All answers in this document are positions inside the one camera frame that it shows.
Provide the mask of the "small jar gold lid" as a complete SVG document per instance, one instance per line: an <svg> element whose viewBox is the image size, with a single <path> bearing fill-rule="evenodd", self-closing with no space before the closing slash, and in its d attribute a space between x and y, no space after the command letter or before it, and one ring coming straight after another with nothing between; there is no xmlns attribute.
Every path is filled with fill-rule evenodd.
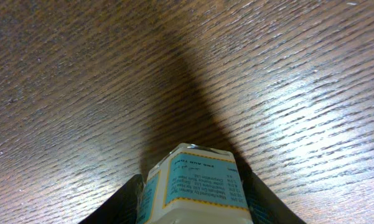
<svg viewBox="0 0 374 224"><path fill-rule="evenodd" d="M137 224L252 223L234 155L181 143L148 173Z"/></svg>

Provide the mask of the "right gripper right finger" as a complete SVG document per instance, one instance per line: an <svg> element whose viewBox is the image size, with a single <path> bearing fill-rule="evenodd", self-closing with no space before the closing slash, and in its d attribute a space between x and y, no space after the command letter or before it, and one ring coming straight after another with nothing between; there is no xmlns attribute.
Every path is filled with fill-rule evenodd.
<svg viewBox="0 0 374 224"><path fill-rule="evenodd" d="M306 224L255 173L243 171L241 180L253 223Z"/></svg>

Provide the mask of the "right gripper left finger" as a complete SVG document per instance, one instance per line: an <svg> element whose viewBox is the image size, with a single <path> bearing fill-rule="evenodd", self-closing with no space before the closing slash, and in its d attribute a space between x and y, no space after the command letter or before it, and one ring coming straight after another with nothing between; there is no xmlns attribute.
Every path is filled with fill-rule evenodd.
<svg viewBox="0 0 374 224"><path fill-rule="evenodd" d="M135 224L143 188L143 176L141 174L132 176L80 224Z"/></svg>

